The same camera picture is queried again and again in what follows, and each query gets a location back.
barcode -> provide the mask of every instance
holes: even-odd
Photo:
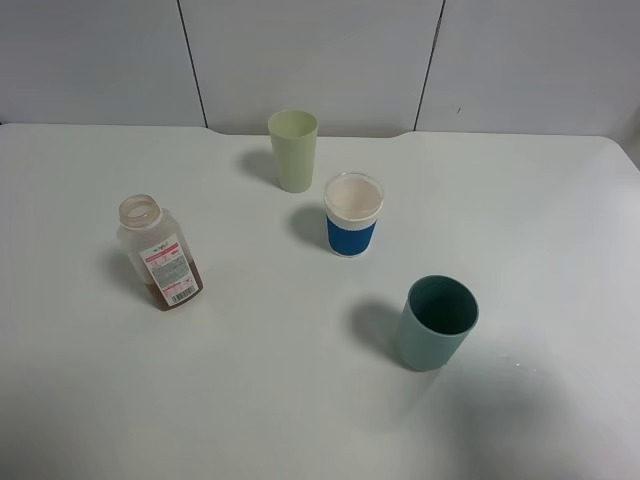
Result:
[[[173,297],[171,297],[171,301],[173,303],[178,303],[181,300],[184,300],[185,298],[187,298],[189,295],[191,295],[195,291],[196,291],[196,287],[189,287],[186,290],[183,290],[182,292],[180,292],[178,295],[174,295]]]

cup rim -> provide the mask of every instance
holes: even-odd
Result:
[[[371,185],[376,187],[378,192],[380,192],[380,203],[375,208],[369,208],[367,210],[359,210],[357,212],[354,212],[354,213],[363,213],[363,214],[366,213],[367,215],[364,216],[364,217],[345,218],[343,215],[340,214],[341,211],[344,212],[344,209],[341,209],[340,207],[338,207],[335,204],[333,204],[331,202],[331,200],[329,200],[329,197],[327,196],[327,190],[329,190],[329,186],[331,186],[331,184],[333,184],[339,178],[342,178],[342,177],[345,177],[345,176],[348,176],[348,175],[349,176],[356,176],[356,177],[364,178],[366,181],[371,183]],[[382,185],[380,184],[380,182],[378,182],[371,175],[367,175],[366,173],[362,173],[362,172],[342,172],[342,173],[339,173],[338,175],[334,175],[329,180],[327,180],[327,183],[324,186],[324,205],[325,205],[325,207],[327,207],[329,210],[331,210],[331,213],[333,213],[337,217],[340,217],[341,220],[344,220],[346,222],[364,222],[366,220],[372,219],[378,213],[380,213],[380,209],[382,208],[382,204],[383,203],[384,203],[384,188],[382,188]]]
[[[433,330],[432,328],[427,327],[424,323],[422,323],[420,321],[418,316],[413,311],[413,307],[411,306],[411,293],[413,292],[414,288],[416,288],[417,285],[420,282],[422,282],[423,280],[426,280],[427,278],[432,278],[432,279],[433,278],[443,278],[445,280],[451,281],[451,282],[459,285],[464,290],[466,290],[466,292],[469,294],[469,296],[473,300],[473,304],[476,307],[476,313],[475,313],[473,322],[471,322],[471,325],[469,326],[469,328],[466,328],[465,330],[463,330],[462,332],[459,332],[459,333],[448,334],[448,333],[437,332],[437,331]],[[459,282],[455,278],[451,278],[451,277],[448,277],[446,275],[425,275],[424,277],[421,277],[418,280],[416,280],[415,282],[413,282],[413,285],[411,285],[411,288],[409,289],[409,293],[407,295],[407,306],[409,308],[409,311],[411,312],[411,316],[413,318],[415,318],[416,322],[418,323],[418,325],[420,325],[420,327],[424,328],[429,333],[432,333],[434,335],[437,335],[439,337],[444,337],[444,338],[455,338],[455,337],[460,337],[462,335],[468,334],[473,329],[473,327],[476,326],[476,324],[478,323],[478,318],[480,317],[480,307],[478,306],[478,301],[476,300],[476,297],[473,295],[473,293],[471,293],[471,290],[469,290],[462,282]]]
[[[278,115],[283,113],[302,113],[304,115],[307,115],[313,119],[315,123],[315,127],[309,133],[305,133],[304,135],[281,135],[279,133],[276,133],[271,129],[271,121],[274,118],[276,118]],[[295,108],[285,108],[284,110],[280,110],[279,112],[276,112],[269,117],[269,120],[267,120],[267,129],[269,130],[269,135],[273,135],[274,137],[284,138],[286,140],[298,140],[301,138],[306,138],[309,135],[314,135],[318,131],[318,119],[312,113],[306,112],[304,110],[297,110]]]

red and white label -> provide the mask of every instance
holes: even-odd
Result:
[[[186,300],[199,290],[177,235],[143,250],[140,256],[169,306]]]

white table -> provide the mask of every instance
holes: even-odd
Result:
[[[0,476],[640,476],[640,173],[616,144],[321,138],[316,165],[293,195],[266,137],[0,127]],[[356,259],[325,240],[323,186],[345,170],[386,190]],[[202,273],[177,310],[116,241],[134,193],[172,210]],[[480,320],[414,373],[389,338],[434,273]]]

light green cup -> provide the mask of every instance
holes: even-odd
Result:
[[[413,284],[397,333],[397,347],[414,370],[445,365],[478,321],[478,304],[460,282],[440,275]]]
[[[271,146],[283,190],[304,192],[311,186],[318,120],[302,110],[283,110],[269,119]]]

